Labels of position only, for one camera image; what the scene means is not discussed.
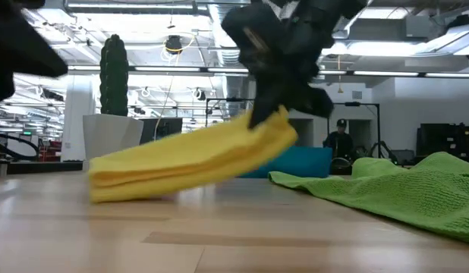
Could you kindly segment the yellow microfiber towel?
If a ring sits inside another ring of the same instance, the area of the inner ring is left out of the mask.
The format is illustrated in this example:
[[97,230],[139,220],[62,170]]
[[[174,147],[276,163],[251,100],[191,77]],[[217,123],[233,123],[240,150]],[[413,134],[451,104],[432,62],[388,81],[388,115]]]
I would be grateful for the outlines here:
[[285,108],[250,129],[252,112],[91,159],[93,203],[147,199],[256,170],[297,140]]

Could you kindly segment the person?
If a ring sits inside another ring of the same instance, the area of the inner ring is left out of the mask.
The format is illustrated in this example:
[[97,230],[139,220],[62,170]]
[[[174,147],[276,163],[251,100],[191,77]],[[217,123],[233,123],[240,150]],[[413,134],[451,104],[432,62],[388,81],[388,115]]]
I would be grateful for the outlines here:
[[323,146],[325,148],[332,149],[333,158],[345,158],[347,160],[352,159],[354,142],[352,137],[346,132],[347,126],[347,120],[339,119],[336,123],[337,130],[331,132],[323,141]]

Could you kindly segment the black round chair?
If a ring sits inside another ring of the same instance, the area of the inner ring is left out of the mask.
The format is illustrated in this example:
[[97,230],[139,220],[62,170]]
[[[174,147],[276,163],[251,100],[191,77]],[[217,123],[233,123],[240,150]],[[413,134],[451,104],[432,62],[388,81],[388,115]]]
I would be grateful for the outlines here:
[[352,162],[346,158],[334,158],[331,161],[331,175],[351,175]]

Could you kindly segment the white hexagonal plant pot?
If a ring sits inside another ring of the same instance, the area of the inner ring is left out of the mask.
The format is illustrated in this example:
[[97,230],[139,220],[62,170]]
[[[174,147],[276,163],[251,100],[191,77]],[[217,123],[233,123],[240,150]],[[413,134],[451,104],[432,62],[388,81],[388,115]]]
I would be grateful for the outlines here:
[[143,122],[117,115],[84,115],[83,135],[86,159],[100,157],[140,144]]

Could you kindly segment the green cactus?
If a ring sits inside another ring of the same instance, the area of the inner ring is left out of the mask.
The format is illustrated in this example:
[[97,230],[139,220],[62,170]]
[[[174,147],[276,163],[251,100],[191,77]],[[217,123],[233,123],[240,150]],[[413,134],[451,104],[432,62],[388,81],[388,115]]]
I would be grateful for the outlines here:
[[129,63],[119,35],[113,34],[105,41],[99,64],[101,113],[126,117]]

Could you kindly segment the black monitor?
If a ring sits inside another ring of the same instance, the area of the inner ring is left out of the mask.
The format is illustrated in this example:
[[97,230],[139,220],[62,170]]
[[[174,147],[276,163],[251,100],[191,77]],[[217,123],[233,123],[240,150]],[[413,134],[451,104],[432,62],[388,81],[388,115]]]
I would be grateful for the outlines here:
[[181,118],[161,118],[160,121],[158,121],[158,118],[144,118],[142,122],[143,132],[140,138],[140,144],[181,133],[183,124]]

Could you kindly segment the black equipment cabinet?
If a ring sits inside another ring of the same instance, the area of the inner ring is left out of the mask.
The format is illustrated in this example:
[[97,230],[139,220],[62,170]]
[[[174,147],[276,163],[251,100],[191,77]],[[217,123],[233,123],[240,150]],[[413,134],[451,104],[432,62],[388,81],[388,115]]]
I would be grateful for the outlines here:
[[417,157],[447,152],[469,162],[469,124],[421,124],[417,129]]

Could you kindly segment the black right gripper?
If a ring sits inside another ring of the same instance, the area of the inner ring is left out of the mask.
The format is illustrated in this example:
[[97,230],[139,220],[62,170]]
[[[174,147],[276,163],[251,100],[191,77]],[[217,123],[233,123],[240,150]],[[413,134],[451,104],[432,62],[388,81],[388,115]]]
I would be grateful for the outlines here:
[[257,94],[248,128],[254,129],[264,122],[279,106],[322,118],[333,112],[333,102],[324,89],[311,87],[278,59],[257,56]]

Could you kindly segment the red tool cart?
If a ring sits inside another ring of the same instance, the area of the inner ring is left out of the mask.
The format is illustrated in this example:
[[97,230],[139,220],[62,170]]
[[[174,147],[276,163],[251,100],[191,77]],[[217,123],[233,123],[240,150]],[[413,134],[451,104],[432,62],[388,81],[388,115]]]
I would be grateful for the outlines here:
[[60,162],[61,161],[61,141],[40,140],[39,141],[39,161],[40,162]]

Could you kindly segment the blue plastic bin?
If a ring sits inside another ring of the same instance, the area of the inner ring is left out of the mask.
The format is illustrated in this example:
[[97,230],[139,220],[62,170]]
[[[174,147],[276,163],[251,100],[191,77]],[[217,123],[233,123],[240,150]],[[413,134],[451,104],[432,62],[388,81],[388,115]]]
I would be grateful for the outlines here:
[[267,178],[271,171],[297,177],[325,178],[329,176],[331,161],[331,148],[292,146],[267,164],[241,175],[241,178]]

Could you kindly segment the black ceiling fixture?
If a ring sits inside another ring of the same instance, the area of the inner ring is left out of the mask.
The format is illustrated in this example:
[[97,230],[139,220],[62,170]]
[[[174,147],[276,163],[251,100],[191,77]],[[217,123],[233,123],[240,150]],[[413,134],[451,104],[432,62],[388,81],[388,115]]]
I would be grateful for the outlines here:
[[181,37],[171,35],[165,41],[165,50],[170,55],[179,55],[182,52]]

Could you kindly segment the green microfiber towel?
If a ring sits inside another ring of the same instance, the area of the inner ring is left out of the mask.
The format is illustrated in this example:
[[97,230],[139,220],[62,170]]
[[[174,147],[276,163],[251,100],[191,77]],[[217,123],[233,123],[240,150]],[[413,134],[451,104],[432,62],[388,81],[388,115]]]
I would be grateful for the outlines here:
[[359,158],[350,179],[280,171],[268,178],[288,189],[469,243],[469,163],[447,152],[433,153],[411,168],[383,158]]

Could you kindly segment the yellow hanging pendant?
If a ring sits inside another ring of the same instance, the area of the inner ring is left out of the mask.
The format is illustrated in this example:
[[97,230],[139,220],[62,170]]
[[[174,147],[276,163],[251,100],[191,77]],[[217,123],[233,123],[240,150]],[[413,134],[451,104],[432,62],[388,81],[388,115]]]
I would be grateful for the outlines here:
[[[341,56],[338,55],[337,57],[337,64],[338,64],[338,71],[341,72]],[[339,74],[338,76],[338,93],[344,93],[343,89],[342,89],[342,75]]]

